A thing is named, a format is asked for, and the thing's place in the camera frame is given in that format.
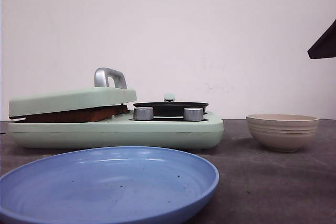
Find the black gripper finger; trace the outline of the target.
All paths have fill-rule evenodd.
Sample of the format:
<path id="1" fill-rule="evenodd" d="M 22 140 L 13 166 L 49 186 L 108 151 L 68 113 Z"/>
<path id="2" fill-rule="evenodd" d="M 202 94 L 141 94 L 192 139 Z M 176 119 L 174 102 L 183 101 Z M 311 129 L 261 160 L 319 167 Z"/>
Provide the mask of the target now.
<path id="1" fill-rule="evenodd" d="M 321 35 L 307 51 L 310 59 L 336 57 L 336 21 Z"/>

